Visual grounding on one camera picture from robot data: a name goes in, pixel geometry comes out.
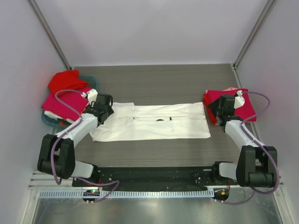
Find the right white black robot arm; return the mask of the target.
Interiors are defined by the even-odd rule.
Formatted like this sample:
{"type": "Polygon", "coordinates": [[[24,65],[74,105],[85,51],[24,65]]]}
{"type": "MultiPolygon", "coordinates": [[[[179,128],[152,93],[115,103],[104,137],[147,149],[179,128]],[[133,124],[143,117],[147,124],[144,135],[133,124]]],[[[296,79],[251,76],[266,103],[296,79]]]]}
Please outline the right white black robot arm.
{"type": "Polygon", "coordinates": [[[259,141],[245,126],[235,110],[244,106],[245,98],[239,95],[221,95],[208,105],[217,118],[223,132],[235,142],[241,150],[238,162],[216,162],[211,172],[215,184],[223,184],[227,178],[236,180],[242,187],[275,188],[279,183],[277,168],[277,150],[259,141]]]}

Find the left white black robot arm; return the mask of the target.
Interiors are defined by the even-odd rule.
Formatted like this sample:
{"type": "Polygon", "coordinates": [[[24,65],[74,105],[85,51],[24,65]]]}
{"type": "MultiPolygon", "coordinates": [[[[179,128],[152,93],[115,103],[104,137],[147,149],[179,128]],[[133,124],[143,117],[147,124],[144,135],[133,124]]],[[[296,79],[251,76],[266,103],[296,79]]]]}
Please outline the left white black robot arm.
{"type": "Polygon", "coordinates": [[[78,115],[78,119],[66,129],[57,134],[47,134],[43,137],[39,153],[38,171],[52,175],[60,184],[61,179],[83,178],[88,186],[95,186],[99,182],[96,166],[75,159],[76,145],[92,130],[104,124],[114,113],[113,97],[107,94],[97,94],[95,100],[79,113],[55,95],[59,103],[67,106],[78,115]]]}

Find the white printed t shirt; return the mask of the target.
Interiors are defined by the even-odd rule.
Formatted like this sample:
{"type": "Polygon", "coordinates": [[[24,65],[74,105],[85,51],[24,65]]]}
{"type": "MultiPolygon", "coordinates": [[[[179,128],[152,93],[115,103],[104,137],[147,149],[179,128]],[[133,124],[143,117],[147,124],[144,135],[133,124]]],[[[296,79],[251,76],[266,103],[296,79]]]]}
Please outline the white printed t shirt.
{"type": "Polygon", "coordinates": [[[201,102],[175,105],[114,103],[114,113],[90,132],[93,141],[137,141],[210,138],[201,102]]]}

